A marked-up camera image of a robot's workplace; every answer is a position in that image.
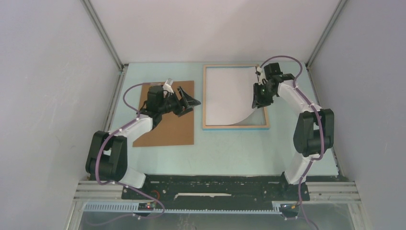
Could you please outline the brown cardboard backing board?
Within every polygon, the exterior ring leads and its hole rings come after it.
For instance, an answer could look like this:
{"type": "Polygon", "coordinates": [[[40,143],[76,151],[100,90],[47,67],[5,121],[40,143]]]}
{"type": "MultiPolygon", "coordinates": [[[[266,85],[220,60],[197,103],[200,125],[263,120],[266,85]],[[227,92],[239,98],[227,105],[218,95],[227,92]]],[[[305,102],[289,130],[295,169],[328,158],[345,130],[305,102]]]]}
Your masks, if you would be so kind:
{"type": "MultiPolygon", "coordinates": [[[[151,86],[163,85],[163,82],[152,83],[143,86],[141,91],[140,109],[147,99],[147,92],[151,86]]],[[[172,84],[174,93],[180,98],[177,88],[181,86],[188,95],[194,96],[193,81],[179,81],[172,84]]],[[[173,113],[164,114],[161,122],[157,126],[152,125],[152,118],[140,113],[140,121],[144,122],[143,128],[147,132],[141,131],[140,137],[132,143],[133,147],[162,147],[194,144],[194,112],[189,112],[181,117],[173,113]]]]}

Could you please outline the hot air balloon photo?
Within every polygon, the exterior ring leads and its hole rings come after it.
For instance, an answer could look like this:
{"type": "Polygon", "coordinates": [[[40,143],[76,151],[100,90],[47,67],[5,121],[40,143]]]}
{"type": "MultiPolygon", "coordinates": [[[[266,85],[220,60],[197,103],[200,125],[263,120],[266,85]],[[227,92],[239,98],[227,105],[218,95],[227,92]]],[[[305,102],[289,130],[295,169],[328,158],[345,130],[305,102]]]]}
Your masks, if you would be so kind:
{"type": "Polygon", "coordinates": [[[235,125],[247,119],[252,108],[253,85],[258,82],[255,65],[205,67],[205,124],[235,125]]]}

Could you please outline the wooden picture frame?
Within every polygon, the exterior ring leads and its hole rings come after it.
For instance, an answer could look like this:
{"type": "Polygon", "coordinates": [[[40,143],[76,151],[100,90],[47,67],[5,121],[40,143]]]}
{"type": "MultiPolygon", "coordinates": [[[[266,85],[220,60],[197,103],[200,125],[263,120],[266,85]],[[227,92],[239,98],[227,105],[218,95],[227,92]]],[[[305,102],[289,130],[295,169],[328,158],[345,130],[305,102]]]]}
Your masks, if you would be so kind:
{"type": "MultiPolygon", "coordinates": [[[[269,113],[266,108],[255,108],[255,111],[245,120],[235,125],[228,125],[228,126],[207,126],[205,124],[205,67],[212,66],[212,65],[219,65],[219,64],[208,64],[204,65],[203,67],[203,97],[202,97],[202,129],[203,130],[263,130],[263,129],[270,129],[270,119],[269,113]]],[[[224,64],[224,65],[255,65],[256,64],[224,64]]]]}

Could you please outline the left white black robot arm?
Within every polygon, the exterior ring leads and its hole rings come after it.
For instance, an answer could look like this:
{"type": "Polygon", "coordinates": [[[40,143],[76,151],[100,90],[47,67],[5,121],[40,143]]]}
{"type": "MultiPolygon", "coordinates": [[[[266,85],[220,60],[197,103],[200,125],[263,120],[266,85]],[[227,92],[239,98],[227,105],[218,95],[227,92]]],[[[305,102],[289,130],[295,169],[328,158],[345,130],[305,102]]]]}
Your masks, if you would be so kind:
{"type": "Polygon", "coordinates": [[[121,183],[133,187],[133,194],[139,199],[151,195],[151,186],[145,183],[146,174],[128,165],[128,142],[155,129],[164,114],[173,113],[180,117],[192,112],[200,101],[188,95],[179,86],[174,92],[168,83],[152,85],[136,117],[115,131],[97,131],[93,134],[85,169],[95,176],[99,184],[121,183]]]}

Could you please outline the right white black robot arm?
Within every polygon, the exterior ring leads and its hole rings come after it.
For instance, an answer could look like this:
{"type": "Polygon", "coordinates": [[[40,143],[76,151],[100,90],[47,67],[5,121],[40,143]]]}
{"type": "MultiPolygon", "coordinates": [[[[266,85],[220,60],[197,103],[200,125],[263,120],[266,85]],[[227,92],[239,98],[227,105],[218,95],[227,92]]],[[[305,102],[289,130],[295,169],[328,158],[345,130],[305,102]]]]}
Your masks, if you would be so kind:
{"type": "Polygon", "coordinates": [[[275,97],[281,97],[297,114],[293,134],[296,154],[283,173],[286,182],[278,188],[282,199],[291,200],[298,193],[296,184],[305,181],[312,163],[322,159],[334,144],[334,112],[311,101],[300,90],[297,78],[284,74],[278,63],[257,66],[255,73],[258,81],[253,85],[253,109],[269,106],[275,97]]]}

